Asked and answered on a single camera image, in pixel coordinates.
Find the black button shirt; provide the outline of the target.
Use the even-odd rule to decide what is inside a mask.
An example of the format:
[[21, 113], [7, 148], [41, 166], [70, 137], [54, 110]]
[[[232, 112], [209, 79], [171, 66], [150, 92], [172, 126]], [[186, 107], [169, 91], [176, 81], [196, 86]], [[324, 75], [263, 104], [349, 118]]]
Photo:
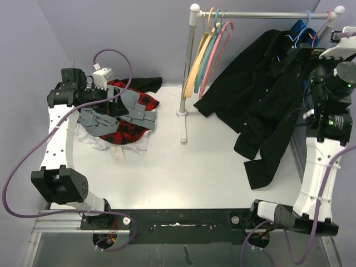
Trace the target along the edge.
[[244, 163], [250, 188], [268, 186], [290, 142], [303, 101], [300, 66], [285, 71], [290, 31], [271, 29], [244, 49], [194, 107], [213, 113], [238, 135], [234, 151]]

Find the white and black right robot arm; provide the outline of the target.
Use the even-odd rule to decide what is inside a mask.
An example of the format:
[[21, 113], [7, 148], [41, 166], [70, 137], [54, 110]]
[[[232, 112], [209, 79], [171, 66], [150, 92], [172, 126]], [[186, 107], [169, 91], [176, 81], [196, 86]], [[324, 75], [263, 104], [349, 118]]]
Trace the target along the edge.
[[300, 66], [298, 79], [307, 81], [313, 107], [306, 122], [306, 164], [303, 181], [293, 206], [255, 200], [248, 222], [259, 228], [267, 221], [275, 228], [302, 234], [335, 236], [332, 194], [340, 159], [347, 151], [353, 126], [351, 93], [355, 89], [355, 45], [339, 42], [335, 47], [301, 45], [287, 59], [273, 65], [273, 73], [287, 73]]

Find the light blue wire hanger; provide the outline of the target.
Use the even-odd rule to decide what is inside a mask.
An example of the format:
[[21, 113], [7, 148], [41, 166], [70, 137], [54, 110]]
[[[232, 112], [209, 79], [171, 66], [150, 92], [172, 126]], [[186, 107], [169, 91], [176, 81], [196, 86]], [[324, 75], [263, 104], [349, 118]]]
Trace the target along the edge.
[[291, 35], [285, 35], [292, 41], [292, 43], [293, 43], [292, 48], [295, 48], [295, 49], [297, 49], [297, 44], [300, 40], [300, 37], [308, 29], [308, 24], [311, 20], [311, 12], [305, 11], [305, 13], [308, 14], [308, 21], [307, 21], [307, 23], [304, 23], [302, 20], [300, 20], [301, 23], [299, 24], [300, 28], [299, 28], [298, 34], [294, 38]]

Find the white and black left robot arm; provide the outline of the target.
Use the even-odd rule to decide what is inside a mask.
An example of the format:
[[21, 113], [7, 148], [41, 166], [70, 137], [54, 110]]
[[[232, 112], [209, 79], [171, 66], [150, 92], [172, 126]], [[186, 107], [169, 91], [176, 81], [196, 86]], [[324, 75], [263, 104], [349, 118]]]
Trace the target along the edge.
[[97, 197], [88, 187], [87, 178], [75, 170], [73, 142], [79, 111], [77, 106], [111, 98], [118, 89], [107, 88], [112, 69], [94, 65], [93, 83], [88, 86], [85, 73], [78, 68], [64, 68], [62, 81], [47, 96], [50, 127], [46, 152], [31, 181], [49, 203], [68, 205], [105, 229], [111, 226], [113, 214], [107, 200]]

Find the grey shirt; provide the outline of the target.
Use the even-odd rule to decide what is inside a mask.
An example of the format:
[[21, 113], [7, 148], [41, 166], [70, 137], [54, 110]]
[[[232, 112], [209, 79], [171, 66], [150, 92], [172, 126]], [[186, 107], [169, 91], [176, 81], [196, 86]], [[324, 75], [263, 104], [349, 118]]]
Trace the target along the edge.
[[133, 143], [156, 127], [156, 108], [160, 102], [150, 95], [127, 89], [117, 103], [125, 108], [123, 115], [105, 115], [94, 108], [83, 108], [78, 123], [93, 137], [113, 144]]

